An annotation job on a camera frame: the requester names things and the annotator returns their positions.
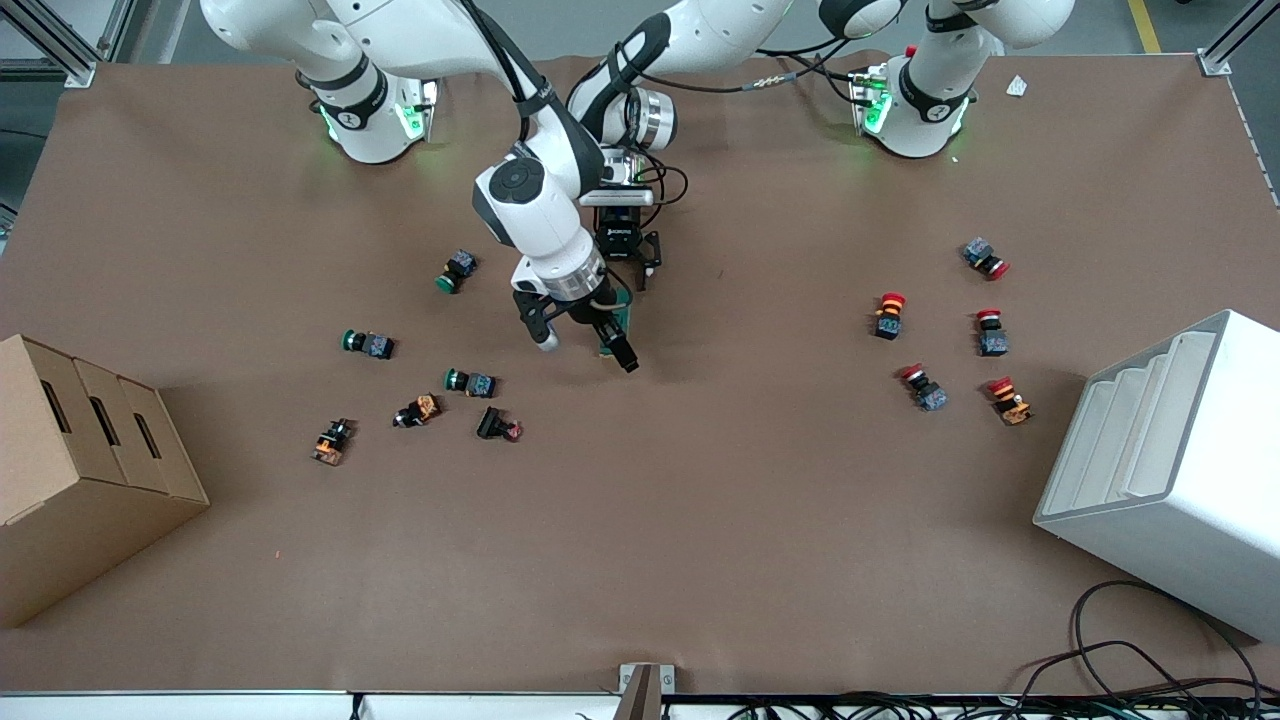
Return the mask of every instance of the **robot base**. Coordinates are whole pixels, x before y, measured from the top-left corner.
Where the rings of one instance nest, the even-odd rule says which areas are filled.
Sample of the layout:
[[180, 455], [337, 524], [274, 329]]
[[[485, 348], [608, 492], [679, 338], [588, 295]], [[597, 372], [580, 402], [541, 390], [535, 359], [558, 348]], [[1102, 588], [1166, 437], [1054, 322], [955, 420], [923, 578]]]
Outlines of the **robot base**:
[[426, 141], [430, 135], [438, 83], [435, 81], [424, 83], [387, 73], [387, 100], [370, 115], [362, 129], [348, 129], [343, 126], [342, 113], [337, 118], [330, 118], [321, 111], [329, 126], [329, 138], [340, 145], [343, 152], [357, 163], [369, 165], [389, 163], [403, 155], [415, 142]]
[[[854, 106], [854, 122], [858, 128], [870, 137], [874, 137], [886, 150], [904, 158], [928, 158], [942, 150], [951, 136], [960, 132], [960, 120], [964, 118], [969, 101], [965, 100], [960, 108], [952, 113], [951, 118], [941, 123], [927, 123], [920, 119], [920, 114], [902, 100], [902, 86], [900, 82], [902, 65], [906, 56], [899, 55], [888, 60], [883, 68], [883, 77], [888, 83], [890, 99], [884, 102], [877, 117], [872, 110]], [[878, 102], [883, 96], [881, 92], [867, 92], [864, 88], [851, 87], [861, 91], [855, 95], [869, 96], [873, 102]]]

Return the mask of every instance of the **floor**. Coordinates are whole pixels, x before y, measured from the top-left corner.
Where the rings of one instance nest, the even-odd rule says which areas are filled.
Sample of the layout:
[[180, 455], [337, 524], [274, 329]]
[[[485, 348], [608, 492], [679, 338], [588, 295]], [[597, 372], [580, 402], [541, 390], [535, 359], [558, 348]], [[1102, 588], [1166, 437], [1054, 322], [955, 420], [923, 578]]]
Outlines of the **floor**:
[[[660, 12], [671, 0], [483, 0], [534, 60], [561, 55], [600, 55], [645, 17]], [[769, 46], [797, 47], [822, 40], [826, 33], [804, 0], [787, 14], [769, 38]], [[920, 32], [923, 0], [909, 0], [904, 19], [855, 47], [896, 51]], [[1206, 45], [1243, 6], [1243, 0], [1076, 0], [1066, 27], [1030, 54], [1135, 54], [1184, 53]], [[1149, 15], [1152, 33], [1143, 38], [1135, 17]], [[561, 28], [572, 19], [575, 31]], [[1235, 87], [1262, 160], [1280, 165], [1280, 76], [1274, 59], [1280, 51], [1280, 22], [1263, 26], [1233, 58]], [[141, 63], [260, 63], [278, 61], [238, 53], [219, 41], [200, 13], [198, 0], [152, 0], [140, 40], [132, 51]], [[0, 128], [37, 135], [49, 132], [61, 86], [54, 82], [0, 82]], [[42, 142], [26, 135], [0, 133], [0, 202], [22, 205], [27, 183], [40, 159]], [[4, 233], [0, 232], [0, 252]]]

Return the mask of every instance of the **cardboard box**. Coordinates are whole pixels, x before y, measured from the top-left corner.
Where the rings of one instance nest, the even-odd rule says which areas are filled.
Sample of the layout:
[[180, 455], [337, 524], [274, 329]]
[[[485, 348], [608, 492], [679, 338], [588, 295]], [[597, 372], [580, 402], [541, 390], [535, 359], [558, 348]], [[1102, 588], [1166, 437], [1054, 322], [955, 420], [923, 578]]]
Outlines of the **cardboard box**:
[[206, 507], [156, 391], [22, 336], [0, 342], [0, 626]]

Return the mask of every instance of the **table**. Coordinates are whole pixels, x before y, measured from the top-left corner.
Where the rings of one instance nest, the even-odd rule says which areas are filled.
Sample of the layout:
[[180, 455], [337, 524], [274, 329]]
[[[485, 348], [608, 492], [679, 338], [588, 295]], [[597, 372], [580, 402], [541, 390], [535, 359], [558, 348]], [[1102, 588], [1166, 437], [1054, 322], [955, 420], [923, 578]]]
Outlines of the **table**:
[[[562, 88], [588, 67], [543, 65]], [[594, 691], [634, 660], [692, 692], [1020, 688], [1068, 650], [1075, 597], [1121, 577], [1030, 524], [1084, 378], [1225, 306], [1280, 325], [1276, 209], [1190, 56], [993, 59], [923, 161], [855, 137], [817, 82], [680, 94], [664, 158], [694, 184], [655, 223], [632, 375], [586, 328], [543, 355], [516, 319], [516, 256], [470, 209], [516, 132], [494, 81], [451, 78], [436, 143], [360, 167], [291, 72], [105, 65], [63, 97], [0, 336], [163, 388], [212, 507], [0, 634], [0, 688]], [[1012, 265], [997, 283], [959, 259], [978, 234]], [[483, 265], [444, 296], [457, 247]], [[887, 291], [892, 343], [868, 332]], [[974, 348], [992, 305], [1004, 359]], [[347, 328], [398, 357], [340, 352]], [[916, 361], [943, 411], [896, 379]], [[390, 428], [451, 366], [500, 378], [518, 445], [475, 439], [485, 404], [456, 395]], [[1024, 427], [983, 396], [1005, 374]], [[360, 430], [334, 469], [308, 448], [338, 416]], [[1242, 673], [1178, 610], [1098, 600], [1089, 638]], [[1275, 682], [1280, 648], [1249, 652]]]

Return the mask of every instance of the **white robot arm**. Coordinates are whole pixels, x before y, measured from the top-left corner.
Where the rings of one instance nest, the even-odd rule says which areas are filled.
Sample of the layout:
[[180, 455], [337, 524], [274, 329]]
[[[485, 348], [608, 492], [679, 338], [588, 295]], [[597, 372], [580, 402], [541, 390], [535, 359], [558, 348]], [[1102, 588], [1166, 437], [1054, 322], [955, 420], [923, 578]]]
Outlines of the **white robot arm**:
[[573, 204], [599, 184], [603, 156], [550, 83], [468, 0], [329, 5], [387, 72], [413, 78], [480, 72], [512, 92], [521, 119], [531, 119], [536, 132], [476, 178], [472, 208], [498, 242], [524, 254], [511, 278], [521, 319], [539, 347], [553, 350], [558, 338], [549, 320], [568, 314], [591, 325], [626, 372], [635, 370], [635, 352], [613, 315], [618, 304], [604, 259]]
[[925, 158], [960, 131], [973, 81], [998, 40], [1039, 45], [1066, 23], [1075, 0], [929, 0], [915, 54], [870, 68], [860, 79], [868, 108], [858, 122], [887, 150]]
[[316, 94], [329, 136], [352, 160], [394, 160], [425, 136], [434, 85], [383, 72], [307, 0], [201, 0], [200, 9], [223, 42], [293, 63], [298, 82]]
[[[227, 42], [298, 67], [326, 119], [334, 105], [338, 123], [330, 128], [351, 131], [339, 129], [337, 140], [357, 160], [390, 160], [408, 146], [397, 117], [399, 97], [385, 78], [421, 83], [475, 72], [498, 78], [517, 100], [522, 132], [507, 156], [476, 178], [472, 206], [499, 242], [524, 254], [511, 279], [521, 319], [539, 347], [553, 350], [558, 341], [548, 320], [568, 314], [590, 324], [620, 365], [635, 370], [636, 356], [612, 313], [617, 299], [608, 270], [573, 205], [599, 184], [600, 150], [545, 78], [470, 0], [328, 5], [337, 23], [320, 19], [308, 0], [201, 0], [210, 27]], [[347, 119], [361, 122], [351, 128]], [[529, 119], [538, 131], [526, 138]], [[399, 133], [396, 152], [380, 159], [355, 152], [364, 138], [381, 136], [384, 120]]]
[[[837, 38], [867, 37], [893, 20], [904, 0], [818, 0]], [[604, 145], [662, 150], [676, 135], [666, 94], [635, 87], [645, 76], [719, 72], [750, 58], [792, 0], [681, 0], [646, 18], [570, 94], [568, 109]]]

